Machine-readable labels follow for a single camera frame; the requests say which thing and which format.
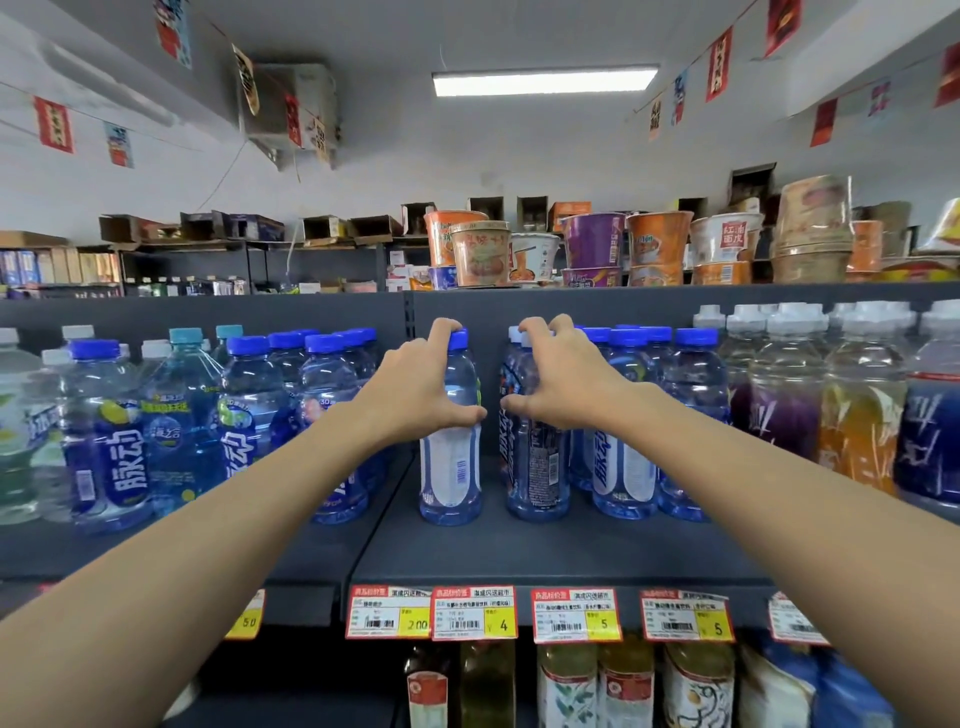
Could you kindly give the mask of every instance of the juice bottle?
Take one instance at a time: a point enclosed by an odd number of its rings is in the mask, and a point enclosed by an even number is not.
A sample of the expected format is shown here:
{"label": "juice bottle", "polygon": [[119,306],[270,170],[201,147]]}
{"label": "juice bottle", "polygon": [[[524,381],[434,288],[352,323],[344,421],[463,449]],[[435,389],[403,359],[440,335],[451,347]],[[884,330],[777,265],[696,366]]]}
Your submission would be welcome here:
{"label": "juice bottle", "polygon": [[716,643],[669,643],[665,651],[663,719],[669,728],[731,728],[732,647]]}
{"label": "juice bottle", "polygon": [[598,649],[597,728],[650,728],[654,722],[654,646],[635,632]]}
{"label": "juice bottle", "polygon": [[538,645],[537,669],[537,715],[540,718],[540,728],[595,728],[596,645]]}
{"label": "juice bottle", "polygon": [[820,419],[820,464],[891,496],[906,397],[900,318],[881,301],[860,302],[844,317],[845,341],[827,357]]}

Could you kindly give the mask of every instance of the price tag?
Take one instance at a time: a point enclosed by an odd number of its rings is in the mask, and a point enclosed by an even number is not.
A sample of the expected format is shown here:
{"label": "price tag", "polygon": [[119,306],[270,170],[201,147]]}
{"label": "price tag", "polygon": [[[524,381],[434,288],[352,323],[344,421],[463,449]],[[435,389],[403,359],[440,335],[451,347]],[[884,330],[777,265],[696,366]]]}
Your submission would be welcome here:
{"label": "price tag", "polygon": [[534,642],[620,642],[613,589],[535,589]]}
{"label": "price tag", "polygon": [[640,612],[650,642],[734,642],[725,596],[652,589],[640,592]]}
{"label": "price tag", "polygon": [[429,640],[430,593],[403,587],[350,589],[348,640]]}
{"label": "price tag", "polygon": [[225,640],[252,640],[260,632],[263,623],[263,605],[267,601],[267,590],[258,589],[247,609],[233,623]]}
{"label": "price tag", "polygon": [[436,641],[516,639],[513,587],[439,587],[430,615]]}
{"label": "price tag", "polygon": [[770,597],[767,614],[770,616],[770,636],[775,641],[829,646],[827,639],[783,592],[777,592]]}

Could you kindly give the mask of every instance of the ceiling light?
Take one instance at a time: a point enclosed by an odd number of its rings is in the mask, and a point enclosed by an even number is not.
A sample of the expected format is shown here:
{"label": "ceiling light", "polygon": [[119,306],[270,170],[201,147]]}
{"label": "ceiling light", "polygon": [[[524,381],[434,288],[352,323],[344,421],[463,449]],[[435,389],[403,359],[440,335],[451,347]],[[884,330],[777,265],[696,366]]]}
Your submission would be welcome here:
{"label": "ceiling light", "polygon": [[642,91],[657,75],[651,65],[570,70],[435,73],[438,96],[518,96],[532,93]]}

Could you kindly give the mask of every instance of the shelf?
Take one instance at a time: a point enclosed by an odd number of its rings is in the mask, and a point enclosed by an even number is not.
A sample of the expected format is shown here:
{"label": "shelf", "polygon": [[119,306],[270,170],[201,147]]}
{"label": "shelf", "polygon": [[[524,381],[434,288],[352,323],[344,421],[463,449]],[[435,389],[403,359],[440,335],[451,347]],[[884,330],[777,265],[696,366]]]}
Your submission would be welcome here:
{"label": "shelf", "polygon": [[524,522],[506,508],[497,466],[496,457],[481,457],[480,517],[442,527],[420,516],[415,462],[350,583],[427,589],[513,584],[521,625],[532,623],[534,587],[614,587],[628,628],[639,626],[640,589],[673,587],[728,596],[735,626],[766,625],[766,600],[776,588],[719,526],[663,514],[640,522],[613,519],[579,491],[560,521]]}
{"label": "shelf", "polygon": [[[387,483],[359,519],[341,525],[306,524],[267,577],[266,624],[326,627],[351,569],[410,466],[409,450],[395,457]],[[68,523],[33,521],[0,528],[0,615],[37,596],[143,528],[105,536],[77,533]]]}

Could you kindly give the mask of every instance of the air conditioner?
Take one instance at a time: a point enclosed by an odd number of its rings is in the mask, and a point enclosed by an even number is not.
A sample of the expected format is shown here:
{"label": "air conditioner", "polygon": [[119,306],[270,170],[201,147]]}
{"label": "air conditioner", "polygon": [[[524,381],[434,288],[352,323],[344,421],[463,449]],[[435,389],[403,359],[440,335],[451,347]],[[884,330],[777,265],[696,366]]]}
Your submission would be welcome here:
{"label": "air conditioner", "polygon": [[[321,63],[255,63],[253,80],[260,98],[256,116],[250,111],[239,77],[237,80],[243,134],[277,169],[299,152],[316,153],[332,166],[340,137],[340,116],[337,85],[327,67]],[[291,139],[287,127],[288,94],[298,102],[300,144]]]}

